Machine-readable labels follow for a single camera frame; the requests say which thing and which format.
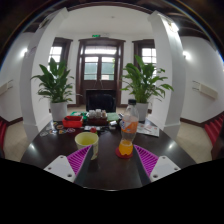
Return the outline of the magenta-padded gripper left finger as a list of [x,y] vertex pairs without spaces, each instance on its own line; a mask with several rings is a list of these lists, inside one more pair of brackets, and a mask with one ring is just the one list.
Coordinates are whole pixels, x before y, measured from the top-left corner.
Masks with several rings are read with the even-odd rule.
[[86,146],[69,156],[59,155],[44,170],[82,186],[93,156],[93,146]]

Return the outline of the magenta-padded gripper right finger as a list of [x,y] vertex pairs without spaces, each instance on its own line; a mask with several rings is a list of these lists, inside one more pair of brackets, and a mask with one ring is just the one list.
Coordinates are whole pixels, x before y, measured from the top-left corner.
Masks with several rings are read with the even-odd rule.
[[167,156],[158,157],[138,145],[133,146],[133,155],[142,185],[147,185],[180,170]]

